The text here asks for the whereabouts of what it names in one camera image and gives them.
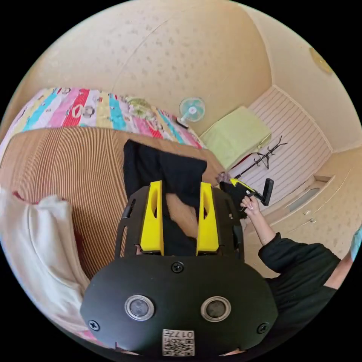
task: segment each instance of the yellow handle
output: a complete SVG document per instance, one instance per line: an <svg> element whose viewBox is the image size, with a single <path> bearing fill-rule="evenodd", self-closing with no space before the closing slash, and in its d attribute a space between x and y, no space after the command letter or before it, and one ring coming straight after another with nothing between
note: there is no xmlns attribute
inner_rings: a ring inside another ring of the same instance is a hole
<svg viewBox="0 0 362 362"><path fill-rule="evenodd" d="M144 252L163 255L162 181L150 184L140 245Z"/></svg>
<svg viewBox="0 0 362 362"><path fill-rule="evenodd" d="M253 190L250 186L244 184L243 182L237 180L236 178L231 178L230 181L231 181L231 183L232 183L234 186L236 186L236 184L239 183L239 184L242 184L243 186L245 186L245 187L246 187L247 189L249 189L251 192L255 192L255 190Z"/></svg>
<svg viewBox="0 0 362 362"><path fill-rule="evenodd" d="M204 217L204 208L207 214L206 217ZM216 252L218 248L219 238L211 184L202 182L196 255L198 255L199 252L213 253Z"/></svg>

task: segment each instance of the coat rack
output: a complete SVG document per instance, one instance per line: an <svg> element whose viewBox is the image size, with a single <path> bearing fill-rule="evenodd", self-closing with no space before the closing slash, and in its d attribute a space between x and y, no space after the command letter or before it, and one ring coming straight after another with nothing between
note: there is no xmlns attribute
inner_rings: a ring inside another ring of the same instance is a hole
<svg viewBox="0 0 362 362"><path fill-rule="evenodd" d="M256 154L258 155L259 159L256 160L256 159L254 158L254 163L253 163L250 167L248 167L246 170L244 170L242 173L239 173L235 178L238 179L242 174L244 174L245 172L249 171L249 170L250 170L251 168L253 168L255 165L258 166L258 167L260 167L260 165L259 165L260 162L263 162L264 166L265 166L265 167L267 168L267 170L268 170L268 169L269 169L269 159L270 159L270 156L275 156L275 154L273 153L273 151L275 151L275 150L276 150L277 148L279 148L280 146L283 146L283 145L285 145L285 144L288 144L288 142L286 142L286 143L281 143L281 141L282 141L282 136L280 136L279 142L278 142L272 149L270 149L270 148L268 147L268 152L267 152L266 154L262 154L262 153L257 152Z"/></svg>

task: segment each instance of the sticker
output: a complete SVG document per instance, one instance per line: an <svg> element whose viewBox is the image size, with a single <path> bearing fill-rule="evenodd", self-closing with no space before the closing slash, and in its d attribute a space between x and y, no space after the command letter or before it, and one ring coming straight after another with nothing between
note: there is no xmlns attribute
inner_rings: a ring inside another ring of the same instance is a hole
<svg viewBox="0 0 362 362"><path fill-rule="evenodd" d="M178 357L194 356L194 331L164 329L162 332L162 355Z"/></svg>

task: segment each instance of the woman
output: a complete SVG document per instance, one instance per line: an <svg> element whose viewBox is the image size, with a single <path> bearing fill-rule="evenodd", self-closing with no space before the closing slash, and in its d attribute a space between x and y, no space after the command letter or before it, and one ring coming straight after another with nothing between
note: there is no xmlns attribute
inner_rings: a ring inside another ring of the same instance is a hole
<svg viewBox="0 0 362 362"><path fill-rule="evenodd" d="M279 273L276 278L266 279L274 295L278 318L265 339L247 351L249 360L288 340L326 306L356 258L362 240L362 224L353 236L349 252L341 260L323 244L282 238L268 225L254 196L246 196L241 206L246 208L263 245L259 250L260 259Z"/></svg>

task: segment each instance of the black sleeve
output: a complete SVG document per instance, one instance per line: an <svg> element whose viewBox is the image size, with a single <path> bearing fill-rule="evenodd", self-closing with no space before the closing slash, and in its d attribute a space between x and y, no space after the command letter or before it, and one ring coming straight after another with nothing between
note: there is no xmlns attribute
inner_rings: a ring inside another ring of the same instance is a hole
<svg viewBox="0 0 362 362"><path fill-rule="evenodd" d="M259 250L259 257L262 262L276 273L284 273L302 263L319 258L339 259L323 244L305 244L295 242L291 239L284 239L277 233L273 240Z"/></svg>

